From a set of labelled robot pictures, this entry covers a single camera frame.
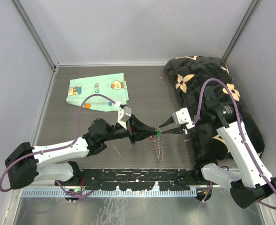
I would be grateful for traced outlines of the metal keyring disc with rings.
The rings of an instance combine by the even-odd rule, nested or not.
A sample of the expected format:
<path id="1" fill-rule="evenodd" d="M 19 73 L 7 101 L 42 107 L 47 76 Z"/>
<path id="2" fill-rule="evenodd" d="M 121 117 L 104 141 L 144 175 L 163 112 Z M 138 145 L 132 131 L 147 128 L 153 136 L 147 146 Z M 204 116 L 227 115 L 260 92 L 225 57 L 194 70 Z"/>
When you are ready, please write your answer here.
<path id="1" fill-rule="evenodd" d="M 161 163 L 164 160 L 164 149 L 161 137 L 156 135 L 152 135 L 149 137 L 149 140 L 153 142 L 154 152 L 156 156 L 156 160 L 158 163 Z"/>

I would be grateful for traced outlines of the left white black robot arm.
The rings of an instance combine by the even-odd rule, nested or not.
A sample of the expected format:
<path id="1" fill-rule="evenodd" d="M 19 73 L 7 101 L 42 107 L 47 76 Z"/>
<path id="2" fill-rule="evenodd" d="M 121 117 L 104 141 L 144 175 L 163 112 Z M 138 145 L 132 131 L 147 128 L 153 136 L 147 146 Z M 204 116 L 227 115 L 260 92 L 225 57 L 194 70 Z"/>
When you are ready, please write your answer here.
<path id="1" fill-rule="evenodd" d="M 157 135 L 157 130 L 134 115 L 129 117 L 125 126 L 120 123 L 109 125 L 104 119 L 96 119 L 88 133 L 69 142 L 49 146 L 31 146 L 29 142 L 19 144 L 5 160 L 5 174 L 12 190 L 42 180 L 59 180 L 76 186 L 82 175 L 70 159 L 97 155 L 106 149 L 107 141 L 129 138 L 131 143 L 135 143 L 153 135 Z"/>

